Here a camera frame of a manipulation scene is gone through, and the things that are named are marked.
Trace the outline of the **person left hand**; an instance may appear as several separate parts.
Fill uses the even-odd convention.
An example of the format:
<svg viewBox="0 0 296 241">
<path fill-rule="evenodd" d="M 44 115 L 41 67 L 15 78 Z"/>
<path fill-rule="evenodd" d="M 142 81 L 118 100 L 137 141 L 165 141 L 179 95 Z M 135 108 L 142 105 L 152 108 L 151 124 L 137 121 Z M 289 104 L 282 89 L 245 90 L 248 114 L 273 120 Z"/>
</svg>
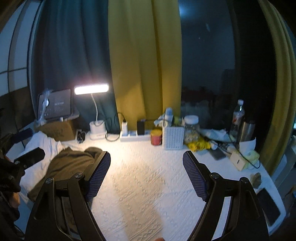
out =
<svg viewBox="0 0 296 241">
<path fill-rule="evenodd" d="M 19 193 L 14 192 L 10 197 L 9 204 L 13 208 L 18 208 L 21 204 Z"/>
</svg>

